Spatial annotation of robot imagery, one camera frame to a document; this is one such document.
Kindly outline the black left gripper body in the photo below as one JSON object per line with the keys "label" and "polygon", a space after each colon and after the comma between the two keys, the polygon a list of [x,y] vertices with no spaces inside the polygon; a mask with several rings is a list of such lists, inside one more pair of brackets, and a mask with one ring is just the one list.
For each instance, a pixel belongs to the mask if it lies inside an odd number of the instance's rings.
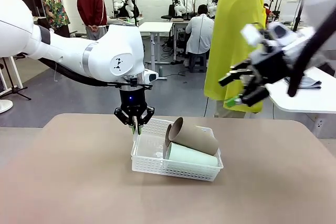
{"label": "black left gripper body", "polygon": [[145,89],[120,90],[121,110],[128,116],[141,116],[147,109]]}

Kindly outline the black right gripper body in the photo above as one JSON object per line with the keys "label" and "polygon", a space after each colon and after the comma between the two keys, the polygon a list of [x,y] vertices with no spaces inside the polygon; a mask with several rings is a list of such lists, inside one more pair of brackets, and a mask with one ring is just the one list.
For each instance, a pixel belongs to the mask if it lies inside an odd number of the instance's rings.
{"label": "black right gripper body", "polygon": [[255,50],[250,55],[249,69],[253,71],[254,83],[260,86],[275,83],[290,74],[290,68],[282,50],[263,53]]}

